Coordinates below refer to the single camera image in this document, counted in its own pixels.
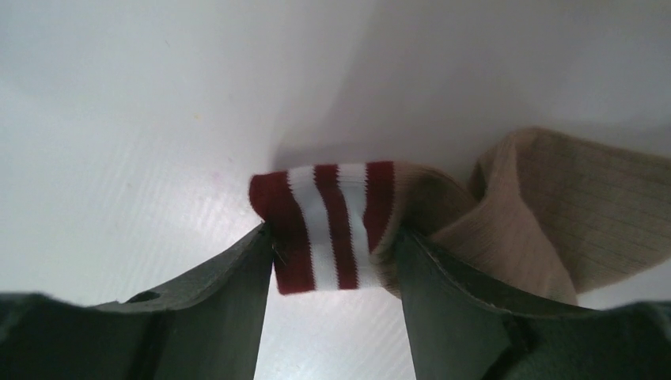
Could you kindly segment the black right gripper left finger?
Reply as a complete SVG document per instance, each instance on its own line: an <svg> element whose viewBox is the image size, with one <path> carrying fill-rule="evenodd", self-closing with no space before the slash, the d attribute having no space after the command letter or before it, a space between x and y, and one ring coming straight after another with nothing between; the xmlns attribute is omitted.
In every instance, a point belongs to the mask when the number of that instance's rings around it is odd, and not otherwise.
<svg viewBox="0 0 671 380"><path fill-rule="evenodd" d="M251 379L273 249L259 226L225 252L126 302L1 296L4 379Z"/></svg>

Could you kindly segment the beige red striped sock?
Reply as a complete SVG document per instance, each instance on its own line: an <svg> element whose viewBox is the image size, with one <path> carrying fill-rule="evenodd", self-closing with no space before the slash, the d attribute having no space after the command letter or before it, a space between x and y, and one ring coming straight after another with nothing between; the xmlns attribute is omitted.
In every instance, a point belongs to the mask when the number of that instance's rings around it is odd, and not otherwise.
<svg viewBox="0 0 671 380"><path fill-rule="evenodd" d="M482 154L468 184L402 161L307 165L252 177L283 295L400 294L407 227L466 264L566 304L670 258L670 160L531 127Z"/></svg>

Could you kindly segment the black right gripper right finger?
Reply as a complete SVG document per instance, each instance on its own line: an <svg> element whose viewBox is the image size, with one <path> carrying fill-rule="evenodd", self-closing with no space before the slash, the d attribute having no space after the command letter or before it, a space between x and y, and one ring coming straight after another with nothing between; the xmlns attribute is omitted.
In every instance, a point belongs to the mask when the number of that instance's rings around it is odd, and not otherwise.
<svg viewBox="0 0 671 380"><path fill-rule="evenodd" d="M667 379L670 304L610 310L520 291L410 230L394 243L419 379Z"/></svg>

